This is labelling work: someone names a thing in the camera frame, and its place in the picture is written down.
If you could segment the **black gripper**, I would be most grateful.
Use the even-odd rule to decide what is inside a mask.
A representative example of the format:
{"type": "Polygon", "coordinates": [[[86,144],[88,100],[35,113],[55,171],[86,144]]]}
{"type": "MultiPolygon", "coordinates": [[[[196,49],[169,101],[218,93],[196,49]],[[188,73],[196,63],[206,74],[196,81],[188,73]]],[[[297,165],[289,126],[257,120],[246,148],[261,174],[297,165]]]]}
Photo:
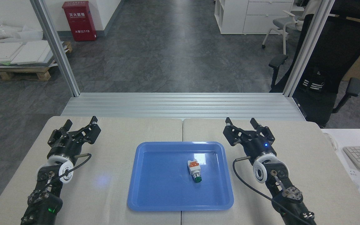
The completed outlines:
{"type": "Polygon", "coordinates": [[[254,137],[264,137],[252,139],[252,131],[246,131],[234,126],[229,117],[226,118],[225,122],[226,126],[223,134],[227,141],[231,146],[244,143],[244,152],[247,156],[250,156],[250,162],[254,162],[264,153],[272,153],[276,156],[276,151],[271,146],[275,138],[269,127],[262,126],[255,118],[251,118],[250,123],[255,129],[254,137]]]}
{"type": "Polygon", "coordinates": [[[69,132],[72,121],[68,119],[63,127],[55,129],[49,140],[48,145],[51,147],[49,157],[52,155],[65,155],[71,161],[77,161],[76,155],[81,153],[81,148],[84,143],[94,144],[98,138],[101,129],[97,124],[97,117],[93,116],[90,123],[77,131],[69,132]]]}

